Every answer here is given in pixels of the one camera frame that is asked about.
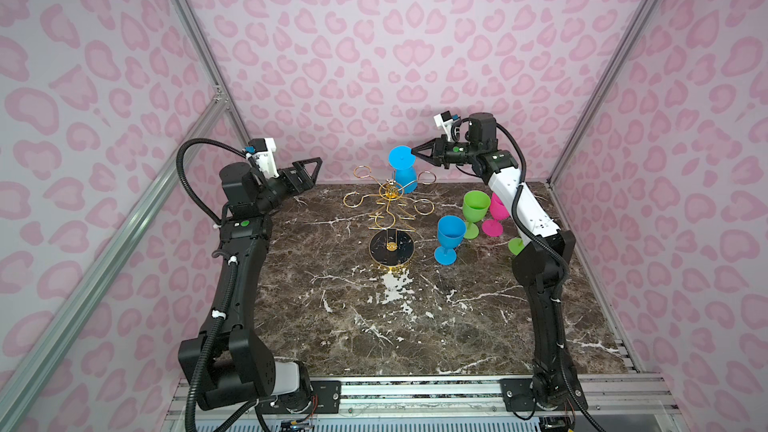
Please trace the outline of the blue wine glass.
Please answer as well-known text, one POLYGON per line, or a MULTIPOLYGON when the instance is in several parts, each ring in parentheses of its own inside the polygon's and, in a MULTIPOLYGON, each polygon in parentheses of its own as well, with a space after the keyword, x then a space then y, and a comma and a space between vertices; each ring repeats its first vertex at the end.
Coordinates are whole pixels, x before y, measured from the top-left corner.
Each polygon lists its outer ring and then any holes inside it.
POLYGON ((452 265, 457 260, 456 248, 461 244, 466 233, 464 221, 454 215, 447 215, 438 221, 438 247, 434 251, 435 260, 441 265, 452 265))
POLYGON ((393 148, 388 156, 393 168, 393 180, 403 193, 413 192, 418 186, 418 174, 414 169, 416 157, 407 146, 393 148))

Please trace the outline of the green wine glass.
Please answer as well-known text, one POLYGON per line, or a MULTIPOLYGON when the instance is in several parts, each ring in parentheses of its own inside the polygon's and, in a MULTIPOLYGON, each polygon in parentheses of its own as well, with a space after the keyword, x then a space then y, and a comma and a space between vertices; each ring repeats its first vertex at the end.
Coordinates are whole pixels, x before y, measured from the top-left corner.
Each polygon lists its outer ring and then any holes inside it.
POLYGON ((512 238, 507 244, 508 250, 513 256, 518 256, 525 248, 525 246, 525 241, 520 237, 512 238))
POLYGON ((478 223, 484 220, 491 205, 491 198, 485 192, 472 190, 463 197, 462 213, 465 220, 466 231, 464 238, 472 240, 479 235, 478 223))

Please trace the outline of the magenta wine glass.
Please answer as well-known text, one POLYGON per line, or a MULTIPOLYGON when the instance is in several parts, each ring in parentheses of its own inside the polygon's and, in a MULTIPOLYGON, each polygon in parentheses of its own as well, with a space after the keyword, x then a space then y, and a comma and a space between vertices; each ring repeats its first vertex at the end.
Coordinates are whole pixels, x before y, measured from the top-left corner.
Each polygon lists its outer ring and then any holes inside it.
POLYGON ((482 223, 482 231, 489 237, 501 237, 504 233, 502 222, 510 217, 510 213, 496 193, 491 195, 488 213, 490 218, 482 223))

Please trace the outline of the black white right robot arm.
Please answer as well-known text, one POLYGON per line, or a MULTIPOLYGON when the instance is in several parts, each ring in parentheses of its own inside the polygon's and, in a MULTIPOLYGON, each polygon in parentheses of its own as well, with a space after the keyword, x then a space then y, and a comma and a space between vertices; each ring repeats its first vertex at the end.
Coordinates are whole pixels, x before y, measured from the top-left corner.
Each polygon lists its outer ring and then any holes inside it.
POLYGON ((434 116, 440 137, 411 149, 413 156, 445 169, 469 165, 508 209, 523 248, 512 272, 526 293, 534 333, 531 389, 535 403, 551 410, 571 405, 588 409, 567 346, 562 293, 576 245, 526 183, 527 163, 510 132, 489 112, 465 118, 449 111, 434 116))

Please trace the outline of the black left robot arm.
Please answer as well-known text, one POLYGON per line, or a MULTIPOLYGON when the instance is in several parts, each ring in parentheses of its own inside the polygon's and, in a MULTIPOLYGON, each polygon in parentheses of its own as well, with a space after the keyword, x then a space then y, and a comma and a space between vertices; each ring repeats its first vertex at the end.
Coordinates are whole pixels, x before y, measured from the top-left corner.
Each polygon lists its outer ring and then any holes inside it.
POLYGON ((296 161, 272 178, 247 162, 220 171, 229 213, 212 255, 221 259, 221 272, 198 335, 183 341, 178 351, 193 407, 212 410, 275 397, 284 407, 302 411, 311 403, 307 367, 275 359, 254 330, 254 310, 272 215, 284 200, 312 189, 321 166, 319 157, 296 161), (308 172, 308 166, 315 171, 308 172))

